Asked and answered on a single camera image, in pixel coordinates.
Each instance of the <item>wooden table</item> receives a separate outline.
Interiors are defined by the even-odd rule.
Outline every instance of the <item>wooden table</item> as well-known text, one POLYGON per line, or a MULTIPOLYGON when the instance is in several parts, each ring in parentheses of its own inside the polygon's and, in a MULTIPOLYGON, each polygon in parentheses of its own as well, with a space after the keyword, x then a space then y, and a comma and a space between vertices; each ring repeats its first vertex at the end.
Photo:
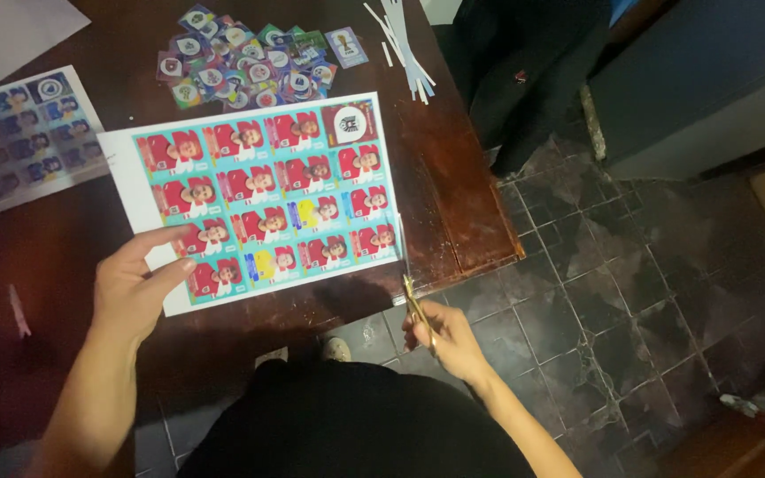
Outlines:
MULTIPOLYGON (((221 112, 219 103, 180 111, 155 81, 157 52, 183 32, 176 21, 195 2, 72 2, 93 23, 4 82, 73 65, 106 130, 221 112)), ((307 31, 353 27, 371 62, 339 69, 331 97, 379 92, 419 294, 523 255, 418 0, 406 0, 404 10, 415 56, 438 82, 429 105, 412 101, 402 67, 388 67, 383 32, 360 2, 201 3, 256 31, 269 22, 307 31)), ((45 427, 89 326, 95 265, 131 235, 110 176, 0 213, 0 445, 45 427), (24 341, 8 284, 33 331, 24 341)), ((386 310, 402 293, 402 270, 402 263, 389 264, 162 319, 140 350, 141 388, 213 384, 237 374, 249 357, 386 310)))

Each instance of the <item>blue sticker sheet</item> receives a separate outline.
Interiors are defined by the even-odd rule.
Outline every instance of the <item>blue sticker sheet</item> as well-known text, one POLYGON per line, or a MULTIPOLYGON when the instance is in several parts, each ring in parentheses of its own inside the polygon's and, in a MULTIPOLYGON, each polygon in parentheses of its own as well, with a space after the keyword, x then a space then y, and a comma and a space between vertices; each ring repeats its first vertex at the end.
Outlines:
POLYGON ((0 211, 107 174, 102 125, 71 66, 0 87, 0 211))
POLYGON ((377 94, 100 135, 135 232, 185 224, 147 257, 197 260, 168 316, 396 261, 377 94))

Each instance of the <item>gold scissors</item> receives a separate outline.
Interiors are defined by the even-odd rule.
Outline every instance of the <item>gold scissors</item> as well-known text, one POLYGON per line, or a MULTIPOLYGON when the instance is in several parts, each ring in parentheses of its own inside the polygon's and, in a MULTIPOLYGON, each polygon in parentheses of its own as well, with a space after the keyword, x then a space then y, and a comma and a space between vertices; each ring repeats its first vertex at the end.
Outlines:
POLYGON ((400 229, 400 247, 398 247, 398 251, 400 252, 400 259, 406 264, 406 274, 403 275, 403 288, 406 293, 406 309, 409 310, 409 317, 412 319, 413 324, 420 320, 424 324, 424 327, 427 328, 427 333, 429 333, 430 336, 429 350, 430 354, 434 357, 436 356, 435 332, 430 326, 430 321, 427 319, 427 316, 424 315, 424 311, 421 309, 418 301, 415 299, 415 291, 412 289, 412 273, 409 264, 409 253, 406 251, 406 235, 403 233, 403 219, 399 214, 398 228, 400 229))

